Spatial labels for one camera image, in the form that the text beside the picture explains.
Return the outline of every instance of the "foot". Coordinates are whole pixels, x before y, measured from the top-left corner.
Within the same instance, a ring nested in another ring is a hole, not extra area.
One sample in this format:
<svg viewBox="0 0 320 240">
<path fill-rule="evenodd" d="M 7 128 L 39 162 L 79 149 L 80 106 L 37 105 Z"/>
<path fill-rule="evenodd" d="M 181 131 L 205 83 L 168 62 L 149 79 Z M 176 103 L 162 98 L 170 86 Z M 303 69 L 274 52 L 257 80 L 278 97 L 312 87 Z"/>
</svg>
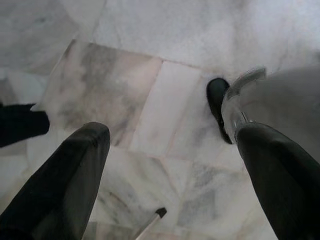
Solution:
<svg viewBox="0 0 320 240">
<path fill-rule="evenodd" d="M 232 144 L 228 134 L 226 133 L 225 123 L 221 113 L 222 101 L 229 87 L 230 85 L 226 80 L 222 78 L 215 78 L 206 86 L 206 98 L 208 100 L 211 113 L 218 122 L 223 140 L 228 144 Z"/>
</svg>

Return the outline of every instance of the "black dress shoe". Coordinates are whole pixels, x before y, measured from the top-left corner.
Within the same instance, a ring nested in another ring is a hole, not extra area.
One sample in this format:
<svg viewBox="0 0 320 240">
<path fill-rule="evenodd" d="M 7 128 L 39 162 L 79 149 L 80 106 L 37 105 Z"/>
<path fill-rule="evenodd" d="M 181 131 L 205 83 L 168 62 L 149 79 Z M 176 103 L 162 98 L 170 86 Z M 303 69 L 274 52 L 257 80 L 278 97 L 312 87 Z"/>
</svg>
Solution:
<svg viewBox="0 0 320 240">
<path fill-rule="evenodd" d="M 226 133 L 225 123 L 221 113 L 222 102 L 229 87 L 230 85 L 226 80 L 222 78 L 215 78 L 206 86 L 206 98 L 208 100 L 211 113 L 218 122 L 222 138 L 228 144 L 232 144 L 228 134 Z"/>
</svg>

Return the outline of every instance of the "marble floor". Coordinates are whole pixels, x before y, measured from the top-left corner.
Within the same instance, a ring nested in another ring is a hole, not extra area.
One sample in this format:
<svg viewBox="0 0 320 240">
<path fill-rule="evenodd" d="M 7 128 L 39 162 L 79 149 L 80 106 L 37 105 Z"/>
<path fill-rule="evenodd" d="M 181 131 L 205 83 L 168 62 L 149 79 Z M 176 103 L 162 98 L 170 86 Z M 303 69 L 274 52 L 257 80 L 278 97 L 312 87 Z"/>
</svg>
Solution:
<svg viewBox="0 0 320 240">
<path fill-rule="evenodd" d="M 0 149 L 0 213 L 74 130 L 111 147 L 83 239 L 272 240 L 237 147 L 206 102 L 215 77 L 318 64 L 316 0 L 3 0 L 0 100 L 37 103 L 47 134 Z"/>
</svg>

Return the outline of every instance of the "black pants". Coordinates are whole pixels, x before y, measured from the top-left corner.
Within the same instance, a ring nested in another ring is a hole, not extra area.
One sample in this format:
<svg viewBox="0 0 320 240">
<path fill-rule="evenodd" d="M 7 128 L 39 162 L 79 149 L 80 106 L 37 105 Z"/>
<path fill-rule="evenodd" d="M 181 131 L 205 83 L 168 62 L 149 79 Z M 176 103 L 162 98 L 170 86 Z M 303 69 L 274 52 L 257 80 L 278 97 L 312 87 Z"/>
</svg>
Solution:
<svg viewBox="0 0 320 240">
<path fill-rule="evenodd" d="M 49 130 L 44 111 L 30 111 L 34 104 L 0 106 L 0 148 Z"/>
</svg>

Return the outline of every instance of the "floor tile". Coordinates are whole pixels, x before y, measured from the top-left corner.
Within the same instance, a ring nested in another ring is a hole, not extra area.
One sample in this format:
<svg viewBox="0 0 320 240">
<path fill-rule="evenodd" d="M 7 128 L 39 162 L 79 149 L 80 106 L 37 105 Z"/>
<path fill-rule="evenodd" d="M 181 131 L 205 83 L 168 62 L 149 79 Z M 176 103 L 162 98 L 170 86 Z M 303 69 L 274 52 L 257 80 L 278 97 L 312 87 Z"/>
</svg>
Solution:
<svg viewBox="0 0 320 240">
<path fill-rule="evenodd" d="M 98 44 L 214 70 L 235 79 L 318 63 L 317 0 L 108 0 Z"/>
<path fill-rule="evenodd" d="M 255 209 L 262 213 L 247 174 L 194 163 L 177 226 L 214 239 L 233 239 L 248 219 L 255 222 Z"/>
<path fill-rule="evenodd" d="M 34 173 L 57 150 L 57 128 L 50 126 L 45 135 L 32 137 L 26 140 L 27 161 L 30 171 Z"/>
<path fill-rule="evenodd" d="M 187 178 L 189 165 L 168 161 L 111 147 L 92 221 L 137 229 L 158 208 L 165 207 L 167 214 L 152 231 L 171 233 L 178 219 L 180 194 L 186 187 L 182 180 Z M 180 170 L 167 171 L 174 165 L 180 165 Z"/>
<path fill-rule="evenodd" d="M 0 66 L 48 75 L 78 30 L 60 1 L 1 1 Z"/>
<path fill-rule="evenodd" d="M 203 235 L 194 231 L 185 231 L 181 236 L 181 240 L 217 240 L 216 238 Z"/>
<path fill-rule="evenodd" d="M 14 156 L 14 155 L 26 155 L 27 154 L 27 142 L 25 140 L 18 141 L 0 148 L 0 158 L 2 156 Z"/>
<path fill-rule="evenodd" d="M 103 123 L 112 145 L 128 147 L 161 64 L 159 58 L 73 41 L 40 108 L 61 129 Z"/>
<path fill-rule="evenodd" d="M 26 155 L 0 157 L 0 198 L 9 190 L 27 167 Z"/>
<path fill-rule="evenodd" d="M 7 71 L 2 74 L 0 79 L 0 101 L 3 105 L 18 104 L 18 97 L 16 96 L 13 87 L 9 81 Z"/>
<path fill-rule="evenodd" d="M 83 240 L 131 240 L 135 230 L 101 222 L 89 222 Z M 144 240 L 181 240 L 178 236 L 165 233 L 148 232 Z"/>
<path fill-rule="evenodd" d="M 40 102 L 48 83 L 47 76 L 19 71 L 10 71 L 7 77 L 19 104 Z"/>
<path fill-rule="evenodd" d="M 164 62 L 143 108 L 130 149 L 164 156 L 201 71 Z"/>
<path fill-rule="evenodd" d="M 208 82 L 209 79 L 203 77 L 194 87 L 168 151 L 169 157 L 214 165 L 218 155 L 227 146 L 208 105 Z"/>
<path fill-rule="evenodd" d="M 90 42 L 106 0 L 60 0 L 69 17 L 78 25 L 76 39 Z"/>
</svg>

